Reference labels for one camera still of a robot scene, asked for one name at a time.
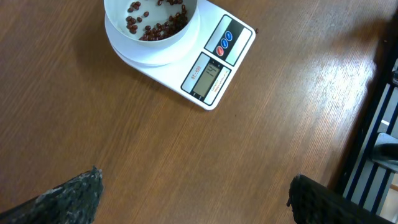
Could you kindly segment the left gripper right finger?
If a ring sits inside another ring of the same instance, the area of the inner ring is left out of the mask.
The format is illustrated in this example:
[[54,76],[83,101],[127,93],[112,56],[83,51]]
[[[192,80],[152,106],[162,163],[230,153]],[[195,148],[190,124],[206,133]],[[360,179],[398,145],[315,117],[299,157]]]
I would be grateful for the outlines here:
[[290,183],[287,206],[297,224],[392,224],[302,174]]

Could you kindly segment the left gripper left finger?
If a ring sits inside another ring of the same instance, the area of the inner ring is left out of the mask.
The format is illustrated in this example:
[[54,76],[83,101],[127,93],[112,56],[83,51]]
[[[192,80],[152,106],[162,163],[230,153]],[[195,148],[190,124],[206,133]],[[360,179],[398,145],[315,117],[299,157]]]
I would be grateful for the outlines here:
[[1,213],[1,223],[93,223],[103,194],[103,174],[93,167]]

